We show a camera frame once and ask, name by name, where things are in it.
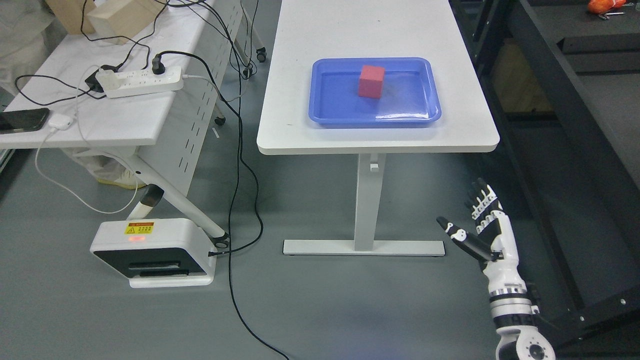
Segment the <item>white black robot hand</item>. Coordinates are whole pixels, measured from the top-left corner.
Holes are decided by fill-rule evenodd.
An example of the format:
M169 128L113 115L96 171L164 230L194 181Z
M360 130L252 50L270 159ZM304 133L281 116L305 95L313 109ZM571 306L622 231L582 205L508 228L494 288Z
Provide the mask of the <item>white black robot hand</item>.
M475 230L468 231L443 216L436 221L453 244L476 259L487 277L490 296L526 294L525 281L518 272L519 253L510 217L498 194L481 177L471 184L466 206Z

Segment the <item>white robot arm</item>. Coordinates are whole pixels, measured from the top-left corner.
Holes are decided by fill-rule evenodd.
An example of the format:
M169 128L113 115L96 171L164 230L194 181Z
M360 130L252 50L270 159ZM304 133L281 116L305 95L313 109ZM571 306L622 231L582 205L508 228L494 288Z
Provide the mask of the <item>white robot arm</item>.
M555 360L550 341L537 327L537 308L527 291L506 287L489 292L490 313L500 340L496 360Z

